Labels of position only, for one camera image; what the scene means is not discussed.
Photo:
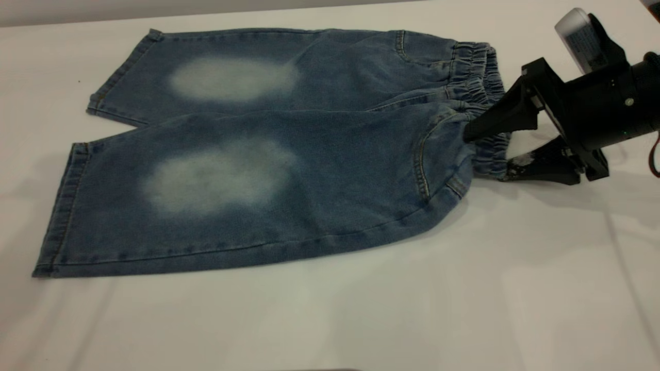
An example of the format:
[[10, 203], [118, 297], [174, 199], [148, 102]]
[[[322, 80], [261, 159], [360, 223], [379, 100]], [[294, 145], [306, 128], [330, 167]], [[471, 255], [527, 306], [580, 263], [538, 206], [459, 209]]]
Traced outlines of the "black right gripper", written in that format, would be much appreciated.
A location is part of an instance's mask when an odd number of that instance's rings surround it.
[[631, 137], [625, 127], [636, 98], [631, 66], [626, 59], [564, 82], [544, 59], [530, 62], [502, 99], [464, 128], [467, 143], [538, 128], [544, 110], [559, 136], [528, 153], [507, 160], [502, 179], [546, 181], [572, 186], [584, 175], [589, 181], [609, 176], [603, 148]]

